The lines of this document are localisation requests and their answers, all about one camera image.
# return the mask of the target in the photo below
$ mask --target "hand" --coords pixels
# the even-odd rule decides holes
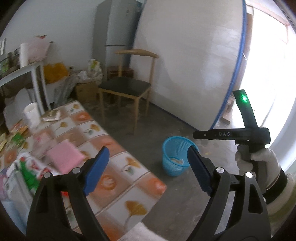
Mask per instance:
[[[242,155],[240,153],[240,146],[237,147],[238,151],[235,153],[235,161],[237,162],[237,167],[239,168],[239,174],[243,175],[245,172],[249,172],[253,169],[253,164],[242,160]],[[263,148],[258,152],[251,154],[251,160],[254,161],[265,161],[267,168],[267,181],[266,188],[270,188],[274,181],[278,178],[281,166],[279,165],[276,155],[273,150],[268,148]]]

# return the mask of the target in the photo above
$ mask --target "white bucket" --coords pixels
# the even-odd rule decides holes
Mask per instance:
[[[24,108],[24,114],[29,120],[29,128],[36,127],[40,124],[40,114],[37,103],[31,103]]]

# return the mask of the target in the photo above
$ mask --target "white container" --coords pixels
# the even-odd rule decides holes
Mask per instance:
[[[40,124],[40,113],[37,103],[31,103],[24,108],[24,114],[29,121],[29,128],[36,127]]]
[[[25,67],[29,64],[29,51],[28,44],[23,43],[20,45],[20,67]]]

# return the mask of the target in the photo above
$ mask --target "metal screw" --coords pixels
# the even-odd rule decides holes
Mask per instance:
[[[252,178],[252,177],[253,177],[253,174],[250,173],[250,172],[246,172],[246,176],[247,176],[248,178]]]
[[[45,178],[49,178],[50,175],[51,175],[51,173],[50,173],[50,172],[47,172],[47,173],[44,174],[44,177],[45,177]]]
[[[218,173],[223,173],[223,172],[224,172],[224,169],[223,169],[222,167],[217,167],[217,168],[216,168],[216,171],[217,171]]]
[[[79,168],[79,167],[75,167],[75,168],[72,170],[72,172],[73,172],[74,174],[78,174],[78,173],[80,173],[80,168]]]

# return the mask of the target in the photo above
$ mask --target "blue gripper pad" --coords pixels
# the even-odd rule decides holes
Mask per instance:
[[[215,170],[214,164],[209,158],[202,157],[194,146],[188,148],[187,159],[200,187],[211,196],[213,193],[211,177]]]
[[[97,156],[94,158],[95,161],[92,167],[85,175],[85,183],[83,192],[87,196],[89,193],[93,192],[100,180],[108,162],[109,162],[110,152],[107,147],[103,147]]]

